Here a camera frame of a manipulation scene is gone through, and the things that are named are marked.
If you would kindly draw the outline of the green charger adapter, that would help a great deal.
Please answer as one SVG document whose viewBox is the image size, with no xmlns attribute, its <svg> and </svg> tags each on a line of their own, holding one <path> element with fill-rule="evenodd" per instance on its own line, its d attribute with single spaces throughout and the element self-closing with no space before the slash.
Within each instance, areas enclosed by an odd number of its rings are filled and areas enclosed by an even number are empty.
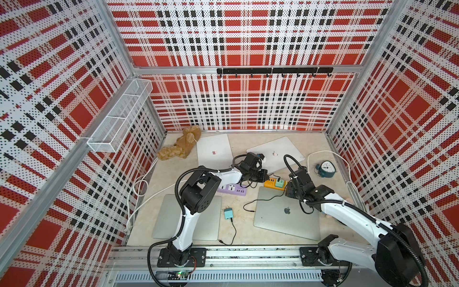
<svg viewBox="0 0 459 287">
<path fill-rule="evenodd" d="M 283 179 L 278 179 L 274 183 L 276 188 L 284 189 L 285 181 Z"/>
</svg>

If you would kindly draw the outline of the teal charger adapter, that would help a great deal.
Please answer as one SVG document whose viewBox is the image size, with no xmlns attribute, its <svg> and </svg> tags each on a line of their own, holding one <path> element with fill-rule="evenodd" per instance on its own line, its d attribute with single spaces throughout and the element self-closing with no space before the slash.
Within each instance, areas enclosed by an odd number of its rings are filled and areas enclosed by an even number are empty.
<svg viewBox="0 0 459 287">
<path fill-rule="evenodd" d="M 232 208 L 224 209 L 224 218 L 226 220 L 232 220 L 234 218 L 234 213 Z"/>
</svg>

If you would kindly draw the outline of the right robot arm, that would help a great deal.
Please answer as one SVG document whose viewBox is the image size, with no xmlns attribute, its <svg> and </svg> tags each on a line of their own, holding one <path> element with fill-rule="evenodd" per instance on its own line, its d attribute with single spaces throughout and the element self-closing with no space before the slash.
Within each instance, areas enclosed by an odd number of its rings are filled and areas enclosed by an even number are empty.
<svg viewBox="0 0 459 287">
<path fill-rule="evenodd" d="M 421 277 L 420 285 L 429 286 L 426 263 L 414 232 L 405 224 L 391 224 L 378 219 L 344 200 L 325 185 L 314 186 L 307 167 L 294 171 L 289 161 L 299 161 L 286 154 L 283 161 L 290 181 L 286 195 L 297 199 L 300 206 L 329 215 L 362 236 L 366 243 L 348 242 L 330 234 L 317 245 L 316 261 L 324 266 L 347 262 L 371 269 L 392 287 L 410 287 Z"/>
</svg>

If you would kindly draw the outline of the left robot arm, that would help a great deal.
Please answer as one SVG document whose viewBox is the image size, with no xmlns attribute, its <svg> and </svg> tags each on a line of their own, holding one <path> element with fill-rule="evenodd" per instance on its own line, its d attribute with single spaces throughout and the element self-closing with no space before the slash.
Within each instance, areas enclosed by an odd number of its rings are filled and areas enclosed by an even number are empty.
<svg viewBox="0 0 459 287">
<path fill-rule="evenodd" d="M 174 186 L 175 199 L 180 208 L 175 234 L 152 246 L 166 245 L 167 249 L 179 255 L 189 251 L 197 221 L 211 204 L 218 188 L 244 181 L 265 182 L 268 172 L 262 167 L 264 160 L 265 155 L 248 152 L 233 158 L 232 164 L 224 169 L 199 166 L 182 173 Z"/>
</svg>

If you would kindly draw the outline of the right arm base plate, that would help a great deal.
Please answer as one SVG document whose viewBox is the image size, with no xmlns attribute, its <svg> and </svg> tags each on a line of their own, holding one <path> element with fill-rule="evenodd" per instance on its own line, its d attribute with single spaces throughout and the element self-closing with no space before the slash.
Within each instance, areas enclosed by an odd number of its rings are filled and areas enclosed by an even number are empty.
<svg viewBox="0 0 459 287">
<path fill-rule="evenodd" d="M 304 267 L 348 267 L 350 265 L 347 261 L 335 259 L 329 251 L 318 246 L 300 247 L 300 259 Z"/>
</svg>

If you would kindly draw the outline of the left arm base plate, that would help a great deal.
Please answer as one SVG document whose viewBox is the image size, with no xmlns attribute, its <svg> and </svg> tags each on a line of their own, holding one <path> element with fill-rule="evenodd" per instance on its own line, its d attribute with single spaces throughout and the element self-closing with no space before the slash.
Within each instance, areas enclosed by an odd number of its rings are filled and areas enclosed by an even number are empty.
<svg viewBox="0 0 459 287">
<path fill-rule="evenodd" d="M 204 267 L 206 253 L 206 248 L 191 248 L 184 252 L 179 252 L 172 248 L 164 248 L 160 251 L 157 267 Z"/>
</svg>

